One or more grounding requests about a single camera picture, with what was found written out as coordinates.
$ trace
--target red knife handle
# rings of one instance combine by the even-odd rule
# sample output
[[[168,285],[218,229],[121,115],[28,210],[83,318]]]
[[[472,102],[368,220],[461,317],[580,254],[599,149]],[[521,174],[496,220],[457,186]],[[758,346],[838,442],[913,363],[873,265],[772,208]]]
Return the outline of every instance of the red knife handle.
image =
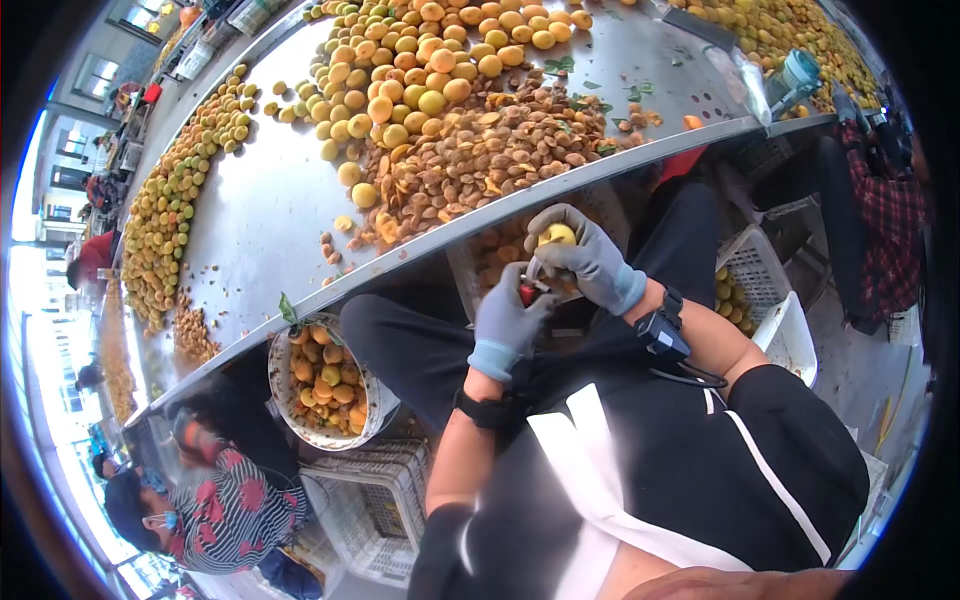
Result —
[[[540,295],[540,290],[529,283],[520,284],[520,301],[523,302],[523,306],[530,306],[534,303],[534,300],[537,299],[537,296]]]

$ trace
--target stainless steel table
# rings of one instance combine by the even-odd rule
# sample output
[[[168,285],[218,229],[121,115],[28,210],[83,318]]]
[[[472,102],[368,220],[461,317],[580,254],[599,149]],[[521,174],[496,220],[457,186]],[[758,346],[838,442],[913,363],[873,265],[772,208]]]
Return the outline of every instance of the stainless steel table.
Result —
[[[544,5],[549,10],[566,8],[557,0]],[[568,93],[597,94],[612,105],[607,115],[610,134],[615,132],[613,118],[628,116],[630,87],[649,82],[651,92],[643,94],[642,104],[659,112],[663,123],[643,134],[656,141],[522,189],[382,256],[375,257],[372,248],[349,251],[349,236],[333,231],[333,220],[346,214],[359,223],[361,217],[336,180],[339,162],[320,159],[312,125],[291,127],[260,112],[267,102],[279,100],[270,91],[274,82],[293,84],[308,78],[314,48],[327,40],[332,19],[304,26],[300,12],[300,6],[292,6],[237,61],[251,67],[247,81],[263,90],[252,115],[252,133],[236,156],[219,156],[213,162],[196,201],[183,259],[189,269],[181,270],[180,282],[190,287],[194,305],[204,309],[207,322],[216,319],[210,337],[223,349],[199,369],[183,373],[173,368],[173,342],[167,335],[144,342],[141,356],[153,358],[145,370],[165,390],[154,406],[177,397],[284,328],[286,323],[277,314],[280,292],[295,303],[298,315],[309,314],[400,265],[564,192],[685,150],[763,130],[733,100],[720,73],[699,50],[705,46],[702,40],[659,21],[647,3],[592,8],[594,26],[589,32],[577,32],[570,42],[548,52],[528,45],[527,59],[542,64],[571,56],[575,66]],[[684,132],[687,114],[698,115],[705,126]],[[319,240],[325,230],[333,232],[336,250],[344,256],[338,266],[327,265],[321,255]],[[355,270],[321,288],[325,277],[347,265]],[[143,412],[134,413],[128,424]]]

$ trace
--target blue face mask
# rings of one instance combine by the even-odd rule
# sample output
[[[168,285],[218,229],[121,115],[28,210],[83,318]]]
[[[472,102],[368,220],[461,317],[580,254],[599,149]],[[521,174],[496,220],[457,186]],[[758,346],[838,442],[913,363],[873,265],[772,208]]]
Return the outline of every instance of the blue face mask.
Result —
[[[146,521],[159,523],[162,520],[163,526],[170,531],[173,531],[177,527],[177,513],[173,511],[164,511],[163,515],[144,516],[143,520],[144,524],[146,524]]]

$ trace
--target plaid shirt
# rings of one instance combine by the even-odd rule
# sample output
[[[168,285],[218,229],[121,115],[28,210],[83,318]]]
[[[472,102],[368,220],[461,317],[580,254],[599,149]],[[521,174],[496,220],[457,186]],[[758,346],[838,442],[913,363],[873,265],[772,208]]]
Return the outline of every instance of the plaid shirt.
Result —
[[[838,126],[847,152],[853,197],[867,224],[868,246],[863,261],[861,299],[876,306],[875,318],[907,310],[917,302],[926,222],[920,184],[897,173],[884,160],[888,177],[875,177],[867,165],[856,124]]]

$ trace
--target glove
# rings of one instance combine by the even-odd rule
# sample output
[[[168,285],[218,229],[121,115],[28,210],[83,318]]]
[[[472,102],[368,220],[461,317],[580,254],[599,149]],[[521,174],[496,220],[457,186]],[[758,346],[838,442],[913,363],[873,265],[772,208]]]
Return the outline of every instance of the glove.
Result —
[[[559,302],[556,294],[542,294],[524,308],[520,299],[520,274],[526,262],[512,262],[503,268],[500,281],[493,286],[477,309],[473,354],[467,357],[471,367],[487,377],[507,382],[510,369],[533,345],[543,322]]]
[[[195,434],[191,435],[193,432],[188,430],[191,429],[190,425],[196,422],[197,413],[193,412],[189,408],[183,406],[177,411],[177,418],[174,419],[173,434],[174,439],[177,440],[178,444],[187,447],[195,446],[195,441],[187,440],[187,438],[195,437]]]
[[[867,117],[863,116],[860,107],[851,100],[847,92],[844,91],[843,86],[836,80],[833,80],[832,99],[833,106],[837,110],[837,119],[839,119],[841,123],[847,119],[851,119],[860,129],[860,133],[866,135],[870,132],[870,124],[867,122]]]
[[[537,236],[552,223],[566,223],[577,236],[577,245],[550,243],[537,246]],[[600,226],[569,204],[554,204],[530,221],[523,247],[543,263],[548,275],[567,269],[577,276],[577,288],[597,306],[619,317],[643,297],[647,275],[623,261],[623,254]]]

